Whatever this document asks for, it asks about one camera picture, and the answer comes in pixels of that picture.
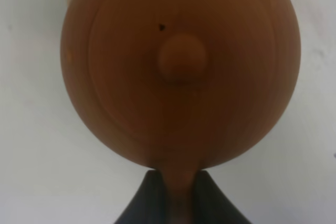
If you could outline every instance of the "white background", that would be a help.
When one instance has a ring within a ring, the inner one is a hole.
[[[292,0],[301,73],[276,127],[210,170],[254,224],[336,223],[336,0]],[[0,223],[110,224],[146,168],[101,144],[63,84],[66,0],[0,0]]]

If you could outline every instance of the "dark spot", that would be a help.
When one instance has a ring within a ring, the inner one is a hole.
[[[159,24],[159,30],[164,31],[166,29],[166,26],[163,24]]]

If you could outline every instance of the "raised center circle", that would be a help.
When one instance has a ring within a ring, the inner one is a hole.
[[[177,34],[160,48],[158,67],[169,82],[192,82],[206,70],[208,55],[204,44],[194,35]]]

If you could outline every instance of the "white wall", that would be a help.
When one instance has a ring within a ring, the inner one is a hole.
[[[255,224],[336,223],[336,1],[292,0],[297,89],[276,127],[211,169]],[[113,223],[146,169],[104,147],[61,77],[66,0],[0,0],[0,223]]]

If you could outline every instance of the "white surface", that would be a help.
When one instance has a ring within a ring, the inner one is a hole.
[[[336,223],[336,2],[292,0],[302,67],[268,136],[211,169],[255,224]],[[66,0],[0,0],[0,223],[108,224],[146,171],[105,148],[76,115],[59,39]]]

